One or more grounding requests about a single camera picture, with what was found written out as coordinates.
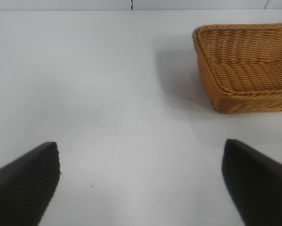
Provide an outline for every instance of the basket rim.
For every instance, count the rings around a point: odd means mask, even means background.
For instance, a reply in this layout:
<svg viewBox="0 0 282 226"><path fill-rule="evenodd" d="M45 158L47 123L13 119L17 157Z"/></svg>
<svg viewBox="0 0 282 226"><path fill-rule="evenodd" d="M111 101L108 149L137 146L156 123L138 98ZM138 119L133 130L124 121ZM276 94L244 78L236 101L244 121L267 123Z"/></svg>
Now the basket rim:
<svg viewBox="0 0 282 226"><path fill-rule="evenodd" d="M282 89L274 89L274 90L252 90L252 91L234 91L231 89L228 89L226 87L223 87L211 64L209 61L209 58L206 55L206 50L205 47L201 44L202 39L200 38L200 34L202 32L205 31L215 31L215 30L236 30L236 31L240 31L240 30L279 30L282 29L282 23L273 23L273 24L208 24L208 25L203 25L200 27L197 27L192 34L192 38L193 41L198 45L198 47L200 48L200 54L203 55L203 57L205 58L210 73L212 74L212 77L214 79L214 81L217 84L217 88L218 90L215 90L219 95L221 95L223 98L225 99L235 99L235 100L247 100L249 97L251 100L254 99L261 99L261 96L265 96L267 95L269 99L276 99L278 98L278 95L280 95L280 98L282 98Z"/></svg>

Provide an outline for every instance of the woven basket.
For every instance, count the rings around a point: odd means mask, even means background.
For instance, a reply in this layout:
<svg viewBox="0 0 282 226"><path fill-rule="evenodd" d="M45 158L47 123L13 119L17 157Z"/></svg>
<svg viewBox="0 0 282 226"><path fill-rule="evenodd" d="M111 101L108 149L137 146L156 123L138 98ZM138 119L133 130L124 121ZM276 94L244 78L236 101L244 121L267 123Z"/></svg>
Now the woven basket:
<svg viewBox="0 0 282 226"><path fill-rule="evenodd" d="M193 42L217 111L282 111L282 24L206 25Z"/></svg>

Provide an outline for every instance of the brown basket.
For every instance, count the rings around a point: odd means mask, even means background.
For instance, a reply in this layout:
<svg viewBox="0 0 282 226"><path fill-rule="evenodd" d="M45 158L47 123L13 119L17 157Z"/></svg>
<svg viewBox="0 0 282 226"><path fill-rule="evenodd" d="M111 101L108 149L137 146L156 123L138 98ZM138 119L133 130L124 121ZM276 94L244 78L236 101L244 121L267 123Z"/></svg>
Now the brown basket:
<svg viewBox="0 0 282 226"><path fill-rule="evenodd" d="M282 24L206 25L193 42L216 110L282 111Z"/></svg>

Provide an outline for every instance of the white surface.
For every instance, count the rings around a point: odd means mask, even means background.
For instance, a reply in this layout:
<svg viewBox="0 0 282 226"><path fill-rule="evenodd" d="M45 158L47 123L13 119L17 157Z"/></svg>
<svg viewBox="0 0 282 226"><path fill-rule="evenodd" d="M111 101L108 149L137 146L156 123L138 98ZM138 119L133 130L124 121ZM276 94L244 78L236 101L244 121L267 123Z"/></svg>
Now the white surface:
<svg viewBox="0 0 282 226"><path fill-rule="evenodd" d="M213 111L191 33L272 22L282 10L0 12L0 167L58 142L41 226L242 226L223 145L282 162L282 113Z"/></svg>
<svg viewBox="0 0 282 226"><path fill-rule="evenodd" d="M282 8L282 0L269 0L266 8Z"/></svg>
<svg viewBox="0 0 282 226"><path fill-rule="evenodd" d="M264 8L267 0L133 0L134 10Z"/></svg>
<svg viewBox="0 0 282 226"><path fill-rule="evenodd" d="M0 0L3 10L130 10L131 0Z"/></svg>

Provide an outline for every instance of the textured gripper pad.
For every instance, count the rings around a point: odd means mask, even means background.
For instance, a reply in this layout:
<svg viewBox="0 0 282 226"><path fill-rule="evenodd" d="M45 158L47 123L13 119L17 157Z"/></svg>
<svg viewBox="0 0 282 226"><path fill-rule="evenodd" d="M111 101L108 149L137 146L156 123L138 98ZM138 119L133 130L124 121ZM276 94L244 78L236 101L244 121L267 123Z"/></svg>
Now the textured gripper pad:
<svg viewBox="0 0 282 226"><path fill-rule="evenodd" d="M57 144L44 143L0 169L0 226L37 226L60 177Z"/></svg>
<svg viewBox="0 0 282 226"><path fill-rule="evenodd" d="M281 164L238 140L228 140L222 173L246 226L282 226Z"/></svg>

